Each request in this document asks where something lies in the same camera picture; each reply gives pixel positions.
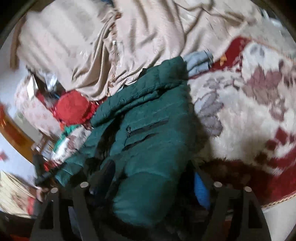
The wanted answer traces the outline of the person's left hand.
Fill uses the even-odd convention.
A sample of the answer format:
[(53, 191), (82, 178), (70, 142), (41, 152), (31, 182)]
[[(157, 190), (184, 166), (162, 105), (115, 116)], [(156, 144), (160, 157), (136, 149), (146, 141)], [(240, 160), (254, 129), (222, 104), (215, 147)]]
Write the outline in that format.
[(37, 189), (36, 189), (36, 198), (40, 202), (44, 202), (48, 192), (49, 192), (48, 188), (37, 187)]

